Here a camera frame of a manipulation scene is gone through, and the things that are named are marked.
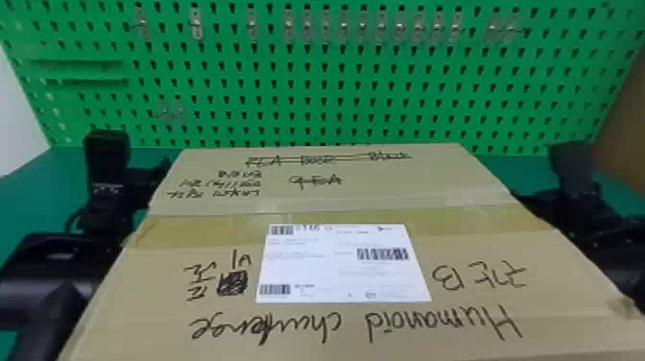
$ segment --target box flap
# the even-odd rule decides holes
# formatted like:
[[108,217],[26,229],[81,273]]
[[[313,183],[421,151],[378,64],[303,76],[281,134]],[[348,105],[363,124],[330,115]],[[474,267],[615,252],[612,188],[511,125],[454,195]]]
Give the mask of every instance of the box flap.
[[458,144],[187,150],[150,214],[218,215],[513,203]]

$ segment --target green surface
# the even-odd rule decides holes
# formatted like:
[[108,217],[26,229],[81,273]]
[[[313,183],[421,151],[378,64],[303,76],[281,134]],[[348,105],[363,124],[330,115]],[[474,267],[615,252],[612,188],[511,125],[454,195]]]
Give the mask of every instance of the green surface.
[[[139,150],[132,153],[131,166],[151,167],[177,151]],[[529,194],[557,186],[548,159],[542,156],[479,156],[509,188]],[[645,213],[645,200],[615,179],[600,175],[605,198],[621,214]],[[32,231],[62,231],[66,217],[86,199],[84,154],[80,149],[55,149],[39,156],[13,174],[0,179],[0,262]],[[12,333],[0,333],[0,359],[12,345]]]
[[[52,144],[80,146],[99,128],[143,148],[460,142],[475,154],[543,155],[595,137],[645,38],[642,0],[366,2],[363,40],[362,5],[346,2],[346,41],[344,0],[310,2],[309,38],[303,1],[141,1],[149,38],[136,3],[0,2],[0,43]],[[191,4],[203,40],[192,37]]]

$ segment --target korean handwriting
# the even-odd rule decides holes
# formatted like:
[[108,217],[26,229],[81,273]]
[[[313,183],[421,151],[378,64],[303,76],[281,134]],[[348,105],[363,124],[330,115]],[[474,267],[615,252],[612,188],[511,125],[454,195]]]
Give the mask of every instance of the korean handwriting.
[[204,194],[213,198],[257,197],[260,195],[261,179],[260,170],[219,170],[210,179],[184,179],[179,189],[166,194],[171,200],[199,199]]
[[231,271],[216,273],[218,264],[212,261],[207,264],[197,263],[183,268],[193,279],[188,283],[188,298],[186,301],[196,301],[206,297],[210,282],[217,282],[216,293],[220,297],[242,295],[249,286],[247,267],[252,265],[251,256],[239,254],[236,249],[231,255]]
[[471,262],[466,265],[470,277],[464,277],[464,271],[449,265],[441,265],[434,269],[432,278],[440,283],[447,291],[458,291],[472,285],[486,285],[492,289],[498,287],[524,288],[528,284],[522,279],[522,274],[528,271],[526,267],[515,267],[510,261],[502,259],[498,264],[491,265],[484,261]]
[[194,301],[202,299],[206,296],[206,291],[208,290],[207,282],[217,278],[216,276],[206,276],[205,274],[209,273],[217,268],[216,262],[210,262],[207,265],[201,263],[194,264],[192,266],[184,267],[184,272],[190,272],[195,279],[190,281],[189,288],[186,290],[190,294],[187,301]]

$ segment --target green pegboard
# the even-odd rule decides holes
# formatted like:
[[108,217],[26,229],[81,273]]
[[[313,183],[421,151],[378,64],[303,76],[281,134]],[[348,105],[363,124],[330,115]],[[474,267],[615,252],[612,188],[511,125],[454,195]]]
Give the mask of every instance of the green pegboard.
[[0,0],[55,146],[99,128],[143,148],[543,154],[596,136],[644,34],[642,0]]

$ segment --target cardboard box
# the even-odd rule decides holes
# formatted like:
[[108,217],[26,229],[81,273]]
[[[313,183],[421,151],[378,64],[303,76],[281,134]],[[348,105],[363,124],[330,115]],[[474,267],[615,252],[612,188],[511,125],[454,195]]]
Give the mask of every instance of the cardboard box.
[[[405,225],[432,300],[257,303],[274,224]],[[184,151],[60,359],[643,360],[644,334],[457,145]]]

